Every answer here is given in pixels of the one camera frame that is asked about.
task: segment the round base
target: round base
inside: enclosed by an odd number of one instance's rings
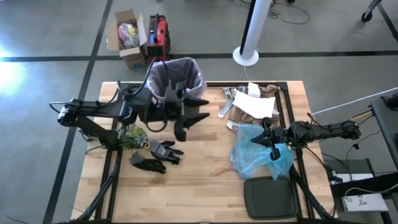
[[[257,61],[259,60],[259,52],[257,52],[257,50],[254,51],[254,54],[252,55],[252,57],[245,59],[242,58],[242,55],[240,54],[241,47],[238,47],[237,49],[234,50],[232,57],[234,58],[235,62],[242,65],[242,66],[252,66],[255,63],[257,63]]]

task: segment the gray floor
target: gray floor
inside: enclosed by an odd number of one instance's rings
[[[371,22],[359,18],[368,0],[297,0],[311,16],[295,26],[268,19],[259,42],[260,52],[334,52],[398,50],[378,9]],[[89,56],[106,0],[0,1],[0,57]],[[398,3],[383,1],[398,26]],[[248,10],[234,0],[114,0],[113,12],[133,8],[144,18],[156,12],[169,22],[173,54],[231,53],[241,41]],[[276,6],[286,20],[303,21],[296,10]],[[104,33],[98,55],[106,49]],[[207,80],[245,80],[244,70],[230,58],[198,59]],[[261,58],[247,68],[251,80],[303,80],[313,112],[398,85],[398,56]],[[49,201],[67,135],[50,101],[77,97],[88,62],[0,62],[0,223],[5,217],[41,223]],[[95,62],[86,100],[95,100],[103,81],[144,77],[145,69],[130,71],[123,61]],[[350,118],[366,110],[369,100],[320,114],[321,123]],[[375,120],[364,123],[364,136],[377,131]],[[345,159],[350,141],[322,142],[322,151]],[[70,162],[54,216],[66,221],[72,212],[86,144],[74,140]],[[370,158],[377,172],[395,170],[381,135],[373,136],[350,154]],[[391,202],[389,207],[394,211]],[[398,220],[396,212],[392,219]],[[339,213],[344,220],[379,223],[375,213]]]

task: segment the white pole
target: white pole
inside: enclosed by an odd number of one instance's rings
[[[270,6],[271,0],[252,0],[248,15],[249,22],[246,23],[242,44],[233,52],[233,58],[236,63],[251,66],[259,60],[257,45]]]

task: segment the wastebasket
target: wastebasket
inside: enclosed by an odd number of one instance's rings
[[[184,82],[186,93],[195,98],[200,98],[207,88],[199,65],[189,57],[154,63],[146,87],[160,103],[164,102],[165,90],[169,82],[172,86],[175,86],[177,82]]]

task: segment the black glove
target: black glove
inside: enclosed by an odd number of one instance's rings
[[[138,152],[135,152],[129,160],[130,164],[138,169],[159,172],[161,174],[166,173],[166,167],[163,166],[162,161],[157,159],[145,159],[142,155],[138,154]]]
[[[172,164],[180,164],[180,158],[176,157],[174,154],[183,155],[182,151],[177,149],[172,149],[170,146],[173,146],[175,142],[173,141],[164,141],[162,143],[152,140],[150,141],[149,149],[150,153],[158,160],[169,161]]]

